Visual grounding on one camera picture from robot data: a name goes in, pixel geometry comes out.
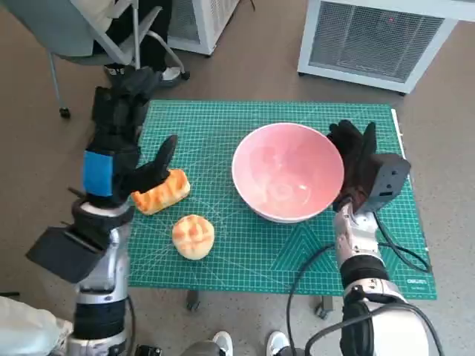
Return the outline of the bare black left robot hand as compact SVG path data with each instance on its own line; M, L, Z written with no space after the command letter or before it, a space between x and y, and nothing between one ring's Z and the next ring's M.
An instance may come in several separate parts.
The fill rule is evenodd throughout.
M178 137L169 136L155 158L138 165L139 138L158 73L143 67L109 88L98 87L91 118L94 134L85 149L82 183L86 200L97 208L116 208L130 194L145 193L169 177Z

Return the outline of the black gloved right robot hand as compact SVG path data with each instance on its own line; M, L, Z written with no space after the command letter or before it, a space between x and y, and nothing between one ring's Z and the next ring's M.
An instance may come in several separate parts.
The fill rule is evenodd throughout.
M369 194L364 187L363 170L376 152L376 124L370 122L361 133L350 120L344 119L338 124L332 123L329 129L327 138L337 148L344 164L344 180L332 209L339 212L351 202L353 210L357 211Z

